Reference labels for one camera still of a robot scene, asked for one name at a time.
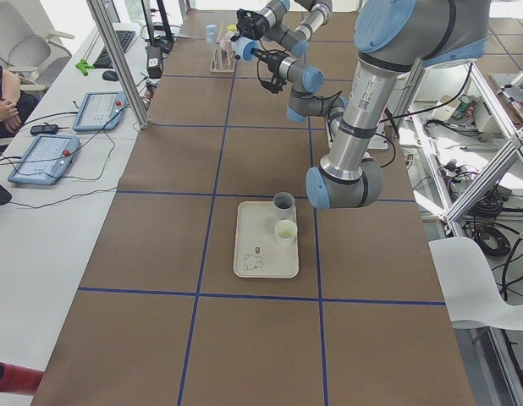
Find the white cup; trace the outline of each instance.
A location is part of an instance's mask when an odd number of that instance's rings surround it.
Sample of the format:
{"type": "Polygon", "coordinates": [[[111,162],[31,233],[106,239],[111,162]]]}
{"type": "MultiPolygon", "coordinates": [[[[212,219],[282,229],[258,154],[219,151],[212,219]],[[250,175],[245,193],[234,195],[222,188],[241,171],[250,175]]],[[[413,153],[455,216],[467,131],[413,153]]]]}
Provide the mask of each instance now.
{"type": "Polygon", "coordinates": [[[291,220],[280,220],[275,224],[275,236],[278,245],[289,247],[297,238],[297,224],[291,220]]]}
{"type": "Polygon", "coordinates": [[[295,199],[288,192],[280,192],[273,197],[273,205],[277,212],[277,217],[281,220],[292,217],[294,213],[295,199]]]}

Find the gray office chair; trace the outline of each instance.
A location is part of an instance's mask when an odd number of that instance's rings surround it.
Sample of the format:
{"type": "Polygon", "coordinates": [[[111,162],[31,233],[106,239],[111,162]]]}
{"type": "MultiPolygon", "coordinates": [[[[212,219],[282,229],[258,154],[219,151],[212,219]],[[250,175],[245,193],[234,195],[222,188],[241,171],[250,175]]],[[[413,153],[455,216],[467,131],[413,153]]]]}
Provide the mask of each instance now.
{"type": "Polygon", "coordinates": [[[0,59],[8,70],[21,76],[23,90],[48,89],[71,59],[68,49],[52,40],[58,36],[74,38],[70,34],[54,30],[49,31],[47,38],[43,38],[34,33],[11,3],[0,3],[0,59]],[[40,69],[51,55],[50,45],[62,49],[66,56],[56,58],[46,68],[40,69]]]}

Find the blue joint cap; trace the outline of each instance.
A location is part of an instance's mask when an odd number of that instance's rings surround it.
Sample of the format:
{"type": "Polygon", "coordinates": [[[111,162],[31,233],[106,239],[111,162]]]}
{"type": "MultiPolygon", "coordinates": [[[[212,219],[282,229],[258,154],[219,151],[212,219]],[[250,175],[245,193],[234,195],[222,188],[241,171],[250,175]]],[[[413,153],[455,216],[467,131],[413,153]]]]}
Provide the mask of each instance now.
{"type": "Polygon", "coordinates": [[[205,27],[205,41],[207,44],[216,44],[218,37],[218,28],[215,24],[209,24],[205,27]]]}
{"type": "Polygon", "coordinates": [[[328,187],[317,167],[311,167],[306,171],[306,195],[315,209],[329,208],[328,187]]]}
{"type": "Polygon", "coordinates": [[[305,116],[301,116],[298,112],[289,107],[286,109],[286,117],[289,121],[293,121],[294,123],[303,123],[305,121],[305,116]]]}
{"type": "Polygon", "coordinates": [[[307,49],[309,49],[309,41],[301,40],[297,41],[289,51],[292,52],[292,55],[295,57],[302,58],[306,54],[307,49]]]}
{"type": "Polygon", "coordinates": [[[236,42],[232,42],[232,48],[234,49],[235,53],[242,57],[245,61],[251,61],[254,59],[252,50],[257,49],[258,44],[256,41],[249,40],[248,38],[241,36],[236,42]]]}
{"type": "Polygon", "coordinates": [[[369,0],[355,24],[357,49],[371,53],[384,48],[404,29],[416,0],[369,0]]]}
{"type": "Polygon", "coordinates": [[[323,85],[323,72],[313,66],[307,66],[303,73],[303,87],[309,93],[316,93],[323,85]]]}
{"type": "Polygon", "coordinates": [[[439,68],[449,68],[462,63],[473,62],[483,56],[486,46],[487,37],[423,61],[423,67],[437,66],[439,68]]]}
{"type": "Polygon", "coordinates": [[[286,12],[289,11],[291,5],[289,3],[289,0],[280,0],[280,2],[282,3],[282,5],[284,6],[284,8],[286,8],[286,12]]]}

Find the gray cup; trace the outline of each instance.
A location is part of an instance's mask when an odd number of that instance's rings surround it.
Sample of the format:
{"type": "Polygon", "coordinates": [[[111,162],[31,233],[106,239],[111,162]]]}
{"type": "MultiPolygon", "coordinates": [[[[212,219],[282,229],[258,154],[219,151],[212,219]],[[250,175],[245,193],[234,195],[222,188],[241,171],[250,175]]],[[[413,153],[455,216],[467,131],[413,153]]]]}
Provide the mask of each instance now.
{"type": "Polygon", "coordinates": [[[280,192],[273,197],[273,204],[277,217],[281,220],[292,217],[295,199],[288,192],[280,192]]]}

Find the white chair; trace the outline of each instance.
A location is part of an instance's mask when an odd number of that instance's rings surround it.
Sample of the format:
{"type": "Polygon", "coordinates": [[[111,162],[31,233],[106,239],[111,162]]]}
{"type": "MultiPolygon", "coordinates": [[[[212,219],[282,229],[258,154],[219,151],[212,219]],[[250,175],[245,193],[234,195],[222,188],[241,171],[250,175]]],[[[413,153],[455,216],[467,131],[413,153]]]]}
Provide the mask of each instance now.
{"type": "Polygon", "coordinates": [[[466,237],[429,243],[454,328],[523,330],[523,304],[503,301],[480,247],[466,237]]]}
{"type": "Polygon", "coordinates": [[[70,34],[51,30],[47,38],[34,33],[19,11],[10,3],[0,3],[0,59],[11,72],[21,74],[26,91],[46,90],[60,74],[71,53],[53,38],[74,38],[70,34]],[[51,55],[51,47],[60,48],[65,56],[55,58],[44,69],[40,66],[51,55]]]}

